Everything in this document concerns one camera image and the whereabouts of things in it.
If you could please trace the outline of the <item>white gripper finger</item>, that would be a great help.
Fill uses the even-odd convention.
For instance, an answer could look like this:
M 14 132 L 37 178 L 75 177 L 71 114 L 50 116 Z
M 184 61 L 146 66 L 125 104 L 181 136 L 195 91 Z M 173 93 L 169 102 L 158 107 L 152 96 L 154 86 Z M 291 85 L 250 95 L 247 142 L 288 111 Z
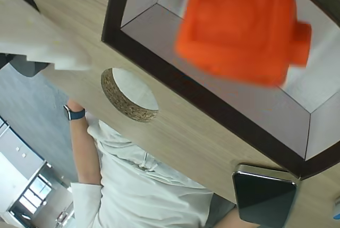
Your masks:
M 1 52 L 53 63 L 57 70 L 91 68 L 84 48 L 24 0 L 1 0 Z

